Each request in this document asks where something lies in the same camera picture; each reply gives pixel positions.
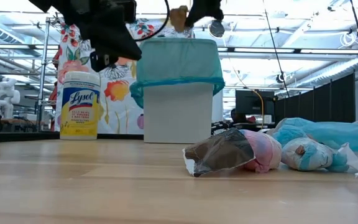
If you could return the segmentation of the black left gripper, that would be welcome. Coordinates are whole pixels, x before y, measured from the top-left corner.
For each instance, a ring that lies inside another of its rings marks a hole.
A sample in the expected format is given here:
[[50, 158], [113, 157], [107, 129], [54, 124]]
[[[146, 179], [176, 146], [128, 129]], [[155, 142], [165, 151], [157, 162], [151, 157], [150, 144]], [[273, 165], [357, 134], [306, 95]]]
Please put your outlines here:
[[129, 33], [123, 20], [95, 20], [99, 0], [58, 0], [59, 11], [68, 25], [80, 30], [83, 40], [89, 40], [91, 48], [89, 59], [95, 72], [109, 65], [109, 55], [140, 60], [142, 51]]

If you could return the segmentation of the large brown paper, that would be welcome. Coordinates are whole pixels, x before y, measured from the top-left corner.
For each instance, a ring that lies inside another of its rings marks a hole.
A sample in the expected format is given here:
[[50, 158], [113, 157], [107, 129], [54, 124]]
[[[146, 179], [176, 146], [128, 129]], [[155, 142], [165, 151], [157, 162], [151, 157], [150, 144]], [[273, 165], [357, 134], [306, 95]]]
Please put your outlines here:
[[170, 10], [170, 23], [174, 27], [176, 32], [184, 32], [187, 12], [187, 6], [180, 6], [178, 8], [173, 8]]

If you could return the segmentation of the white bin with blue liner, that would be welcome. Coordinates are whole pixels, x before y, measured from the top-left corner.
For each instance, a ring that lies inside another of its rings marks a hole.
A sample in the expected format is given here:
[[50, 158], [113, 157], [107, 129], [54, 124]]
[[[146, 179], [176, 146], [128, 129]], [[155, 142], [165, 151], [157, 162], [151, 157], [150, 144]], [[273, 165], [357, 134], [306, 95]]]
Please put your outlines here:
[[131, 97], [144, 107], [144, 88], [186, 83], [209, 83], [213, 95], [225, 87], [218, 46], [209, 39], [151, 38], [141, 43]]

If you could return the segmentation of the white plastic trash bin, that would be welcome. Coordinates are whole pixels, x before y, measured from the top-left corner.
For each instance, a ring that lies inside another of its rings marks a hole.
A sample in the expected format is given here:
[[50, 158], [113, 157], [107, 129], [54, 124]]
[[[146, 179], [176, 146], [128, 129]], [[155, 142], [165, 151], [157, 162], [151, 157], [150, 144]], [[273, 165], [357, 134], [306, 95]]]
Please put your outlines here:
[[144, 141], [192, 144], [211, 135], [213, 86], [209, 83], [144, 88]]

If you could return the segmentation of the blue trash bag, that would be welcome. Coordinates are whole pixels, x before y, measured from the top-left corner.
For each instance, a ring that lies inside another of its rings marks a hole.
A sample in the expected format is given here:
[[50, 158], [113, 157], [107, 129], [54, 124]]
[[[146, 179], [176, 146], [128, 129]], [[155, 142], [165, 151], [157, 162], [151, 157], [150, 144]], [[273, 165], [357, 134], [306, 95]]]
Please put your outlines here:
[[276, 128], [269, 131], [281, 145], [296, 138], [311, 138], [333, 149], [348, 143], [350, 149], [358, 153], [358, 122], [313, 122], [303, 118], [285, 118]]

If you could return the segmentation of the blue white wad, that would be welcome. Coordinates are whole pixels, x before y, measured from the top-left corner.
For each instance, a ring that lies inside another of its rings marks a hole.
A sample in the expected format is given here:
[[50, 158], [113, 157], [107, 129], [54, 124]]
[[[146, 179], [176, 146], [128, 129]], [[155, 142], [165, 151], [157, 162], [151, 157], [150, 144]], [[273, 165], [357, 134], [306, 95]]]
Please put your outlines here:
[[347, 172], [347, 156], [310, 138], [296, 138], [282, 147], [281, 162], [299, 171]]

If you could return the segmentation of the floral print cloth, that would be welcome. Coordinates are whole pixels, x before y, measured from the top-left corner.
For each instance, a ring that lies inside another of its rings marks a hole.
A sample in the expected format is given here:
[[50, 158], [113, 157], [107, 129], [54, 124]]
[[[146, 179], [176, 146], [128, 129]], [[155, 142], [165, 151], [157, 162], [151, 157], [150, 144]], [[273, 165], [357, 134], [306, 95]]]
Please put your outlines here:
[[[67, 72], [94, 73], [89, 59], [90, 41], [82, 40], [77, 26], [63, 25], [61, 42], [55, 55], [57, 62], [57, 102], [55, 130], [61, 126], [63, 81]], [[136, 63], [120, 59], [116, 68], [99, 72], [101, 78], [99, 104], [99, 134], [142, 134], [143, 109], [131, 97], [130, 85], [136, 81]]]

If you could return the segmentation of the thin black pole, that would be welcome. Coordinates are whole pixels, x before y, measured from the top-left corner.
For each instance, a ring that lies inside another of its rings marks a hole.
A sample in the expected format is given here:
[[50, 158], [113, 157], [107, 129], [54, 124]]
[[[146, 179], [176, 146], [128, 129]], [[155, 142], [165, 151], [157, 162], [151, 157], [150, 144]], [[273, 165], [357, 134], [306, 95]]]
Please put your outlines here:
[[287, 97], [289, 98], [290, 97], [290, 94], [289, 94], [289, 91], [288, 91], [288, 88], [287, 88], [287, 84], [286, 84], [286, 81], [284, 79], [284, 72], [282, 70], [282, 66], [281, 66], [281, 63], [280, 63], [280, 59], [279, 59], [279, 56], [278, 56], [278, 52], [277, 52], [277, 48], [276, 48], [276, 45], [275, 45], [275, 41], [274, 41], [274, 37], [273, 37], [273, 32], [272, 32], [272, 27], [270, 25], [270, 20], [269, 20], [269, 15], [268, 15], [268, 12], [267, 12], [267, 7], [266, 7], [266, 3], [265, 3], [265, 0], [262, 0], [262, 3], [264, 5], [264, 12], [265, 12], [265, 17], [266, 17], [266, 21], [267, 21], [267, 24], [268, 24], [268, 28], [269, 28], [269, 32], [270, 32], [270, 37], [271, 37], [271, 40], [272, 40], [272, 44], [273, 44], [273, 49], [274, 49], [274, 54], [276, 56], [276, 59], [277, 59], [277, 63], [278, 63], [278, 67], [279, 67], [279, 70], [280, 70], [280, 74], [278, 77], [282, 77], [283, 78], [283, 84], [284, 84], [284, 89], [285, 89], [285, 92], [287, 94]]

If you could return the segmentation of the Lysol wipes canister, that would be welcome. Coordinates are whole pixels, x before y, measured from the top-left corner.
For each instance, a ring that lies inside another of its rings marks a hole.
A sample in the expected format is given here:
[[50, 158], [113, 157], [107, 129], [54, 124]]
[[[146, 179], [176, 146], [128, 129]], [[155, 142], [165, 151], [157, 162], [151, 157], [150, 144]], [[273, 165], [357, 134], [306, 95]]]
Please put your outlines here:
[[98, 135], [100, 77], [68, 72], [63, 83], [60, 139], [95, 140]]

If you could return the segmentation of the black computer monitor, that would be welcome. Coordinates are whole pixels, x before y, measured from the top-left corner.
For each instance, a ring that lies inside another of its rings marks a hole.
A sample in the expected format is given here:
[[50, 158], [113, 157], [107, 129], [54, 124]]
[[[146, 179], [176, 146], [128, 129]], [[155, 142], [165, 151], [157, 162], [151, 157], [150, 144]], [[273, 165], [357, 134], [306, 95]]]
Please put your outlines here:
[[236, 111], [245, 115], [274, 115], [274, 92], [236, 90]]

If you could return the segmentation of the person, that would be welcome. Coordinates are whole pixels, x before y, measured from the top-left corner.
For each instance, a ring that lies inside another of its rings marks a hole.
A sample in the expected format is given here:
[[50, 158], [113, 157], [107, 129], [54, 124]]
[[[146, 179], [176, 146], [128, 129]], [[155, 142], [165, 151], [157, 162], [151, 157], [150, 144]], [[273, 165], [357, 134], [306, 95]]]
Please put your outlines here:
[[231, 118], [233, 123], [245, 123], [247, 121], [246, 115], [238, 113], [235, 108], [231, 110]]

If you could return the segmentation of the white humanoid robot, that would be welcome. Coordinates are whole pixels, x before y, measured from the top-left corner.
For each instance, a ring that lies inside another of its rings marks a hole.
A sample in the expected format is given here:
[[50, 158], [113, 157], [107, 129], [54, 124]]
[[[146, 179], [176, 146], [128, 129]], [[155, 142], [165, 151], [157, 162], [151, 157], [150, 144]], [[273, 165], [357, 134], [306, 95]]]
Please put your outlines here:
[[19, 104], [21, 94], [15, 89], [17, 80], [3, 78], [0, 82], [0, 118], [12, 119], [15, 104]]

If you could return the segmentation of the dark partition panels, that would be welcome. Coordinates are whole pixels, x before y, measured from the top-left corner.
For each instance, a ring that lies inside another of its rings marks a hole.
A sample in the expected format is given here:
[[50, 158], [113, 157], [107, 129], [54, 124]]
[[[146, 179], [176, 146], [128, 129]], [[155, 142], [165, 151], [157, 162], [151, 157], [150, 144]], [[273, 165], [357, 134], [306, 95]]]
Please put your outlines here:
[[351, 123], [356, 120], [355, 75], [283, 98], [275, 103], [275, 120], [303, 118], [314, 122], [335, 121]]

